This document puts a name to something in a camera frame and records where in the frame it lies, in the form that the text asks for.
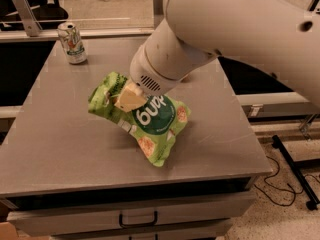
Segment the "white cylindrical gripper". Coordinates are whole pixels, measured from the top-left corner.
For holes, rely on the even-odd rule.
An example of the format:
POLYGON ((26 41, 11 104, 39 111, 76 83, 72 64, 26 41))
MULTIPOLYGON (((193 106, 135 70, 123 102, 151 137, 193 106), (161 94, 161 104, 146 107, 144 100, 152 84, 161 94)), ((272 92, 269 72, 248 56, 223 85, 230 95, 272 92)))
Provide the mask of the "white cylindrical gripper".
POLYGON ((187 75, 187 57, 182 47, 141 45, 130 64, 130 77, 116 98, 124 112, 142 107, 150 94, 159 96, 175 88, 187 75))

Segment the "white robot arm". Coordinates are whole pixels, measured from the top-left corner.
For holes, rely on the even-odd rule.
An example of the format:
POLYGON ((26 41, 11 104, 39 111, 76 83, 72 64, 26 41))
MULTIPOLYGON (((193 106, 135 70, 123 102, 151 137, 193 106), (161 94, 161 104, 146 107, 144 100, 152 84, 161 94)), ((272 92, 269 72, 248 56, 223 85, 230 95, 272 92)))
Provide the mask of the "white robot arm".
POLYGON ((133 94, 167 93, 218 57, 237 59, 320 106, 320 16, 283 0, 163 0, 130 65, 133 94))

